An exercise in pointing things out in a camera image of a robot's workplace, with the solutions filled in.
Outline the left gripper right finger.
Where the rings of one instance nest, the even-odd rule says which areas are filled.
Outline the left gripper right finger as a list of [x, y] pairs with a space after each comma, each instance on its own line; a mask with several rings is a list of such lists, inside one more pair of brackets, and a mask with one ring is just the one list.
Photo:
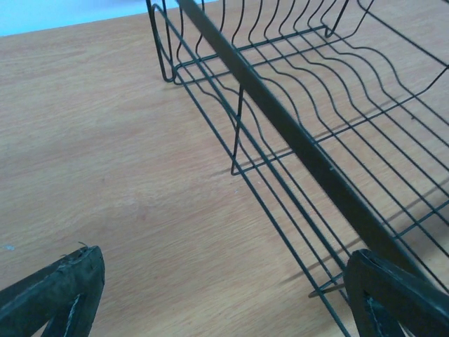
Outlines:
[[448, 335], [448, 295], [372, 251], [353, 252], [344, 285], [360, 336]]

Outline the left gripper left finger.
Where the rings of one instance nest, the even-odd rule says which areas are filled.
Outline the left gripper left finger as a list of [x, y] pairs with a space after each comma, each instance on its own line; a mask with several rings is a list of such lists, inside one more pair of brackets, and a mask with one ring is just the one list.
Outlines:
[[88, 336], [105, 286], [99, 246], [83, 246], [1, 290], [1, 335]]

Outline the black wire dish rack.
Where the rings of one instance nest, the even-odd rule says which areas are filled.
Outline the black wire dish rack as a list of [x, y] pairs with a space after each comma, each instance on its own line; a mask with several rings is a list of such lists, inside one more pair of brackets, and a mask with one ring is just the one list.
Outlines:
[[372, 251], [448, 295], [447, 1], [148, 1], [183, 87], [345, 336]]

